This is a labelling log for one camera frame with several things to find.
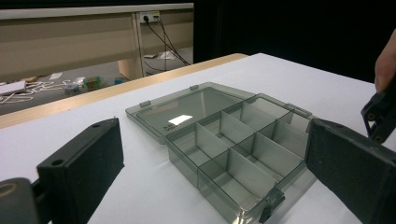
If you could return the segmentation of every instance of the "box lid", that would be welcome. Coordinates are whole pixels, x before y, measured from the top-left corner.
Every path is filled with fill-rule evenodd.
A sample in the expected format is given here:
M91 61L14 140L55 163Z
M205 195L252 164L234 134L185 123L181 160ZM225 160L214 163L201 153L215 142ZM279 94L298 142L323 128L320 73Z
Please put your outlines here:
M127 115L160 144L165 136L206 118L253 93L206 82L127 108Z

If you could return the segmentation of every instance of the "human hand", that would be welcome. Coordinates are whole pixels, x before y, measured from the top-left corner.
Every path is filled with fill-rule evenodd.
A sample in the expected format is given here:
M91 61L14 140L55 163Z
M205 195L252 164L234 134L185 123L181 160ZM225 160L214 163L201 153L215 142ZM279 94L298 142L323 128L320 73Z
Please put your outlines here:
M375 62L375 88L377 92L387 89L389 83L396 76L396 29L390 36Z

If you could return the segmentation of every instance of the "cable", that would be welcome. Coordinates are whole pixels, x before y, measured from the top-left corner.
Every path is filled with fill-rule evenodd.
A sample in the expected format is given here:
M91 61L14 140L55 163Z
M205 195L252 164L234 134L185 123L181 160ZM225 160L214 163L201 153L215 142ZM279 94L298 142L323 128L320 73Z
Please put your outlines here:
M40 91L57 91L62 90L62 86L66 86L70 80L64 80L62 84L54 85L54 82L31 82L26 84L26 89L21 93L12 93L9 96L0 96L0 105L3 104L16 104L26 101L34 100L35 97L29 96Z
M186 63L187 65L190 65L183 57L181 57L180 54L178 54L178 52L177 52L175 46L172 44L171 39L169 38L168 34L165 32L165 27L164 27L164 25L163 25L163 20L161 19L161 17L160 17L160 16L156 16L156 17L154 17L154 18L156 18L156 19L158 20L158 23L159 23L159 24L161 25L161 27L163 28L163 33L164 33L165 36L168 38L169 43L170 43L171 46L172 46L172 50L173 50L181 59L183 59L183 63Z
M163 39L157 34L157 32L155 32L151 26L149 25L149 21L146 21L146 25L148 26L148 28L152 31L152 33L154 33L158 38L160 38L160 40L171 50L174 50L171 46L169 46L168 44L166 44L165 41L163 41ZM180 59L185 65L190 65L189 63L186 62L186 60L184 60L181 56L175 54L175 57L177 57L178 59Z
M157 70L157 71L160 71L160 72L166 72L166 70L162 70L162 69L158 69L158 68L155 68L155 67L151 67L151 65L149 65L146 61L145 61L145 64L146 64L148 67L150 67L150 68L152 68L152 69L154 69L154 70Z
M165 52L165 58L164 58L164 60L163 60L163 62L164 62L164 68L165 68L165 70L166 70L166 38L165 38L165 35L166 35L166 33L165 32L163 32L163 43L164 43L164 52Z

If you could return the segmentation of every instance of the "table surface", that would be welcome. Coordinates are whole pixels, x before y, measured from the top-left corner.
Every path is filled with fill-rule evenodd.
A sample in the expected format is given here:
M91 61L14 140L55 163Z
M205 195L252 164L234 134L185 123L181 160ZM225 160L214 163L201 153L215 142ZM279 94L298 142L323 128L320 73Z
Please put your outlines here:
M225 223L168 160L166 146L155 142L124 111L207 81L265 93L361 134L366 134L361 109L375 93L372 83L269 55L231 55L0 117L0 180L18 176L36 180L35 167L51 153L91 124L117 117L125 167L90 223ZM384 146L395 151L394 133ZM273 216L270 221L360 223L319 181L286 215Z

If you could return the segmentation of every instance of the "white table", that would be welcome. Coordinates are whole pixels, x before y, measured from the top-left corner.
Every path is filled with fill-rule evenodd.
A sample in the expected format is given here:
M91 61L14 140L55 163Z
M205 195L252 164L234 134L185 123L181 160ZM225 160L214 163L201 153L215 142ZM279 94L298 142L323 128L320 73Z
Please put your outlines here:
M321 119L366 134L361 109L375 93L371 83L257 54L92 104L0 130L0 180L38 178L35 167L89 125L117 117L125 167L93 214L90 223L225 223L168 160L159 145L127 118L124 109L207 81L265 93L297 105ZM393 134L385 144L395 150ZM319 181L274 223L360 223Z

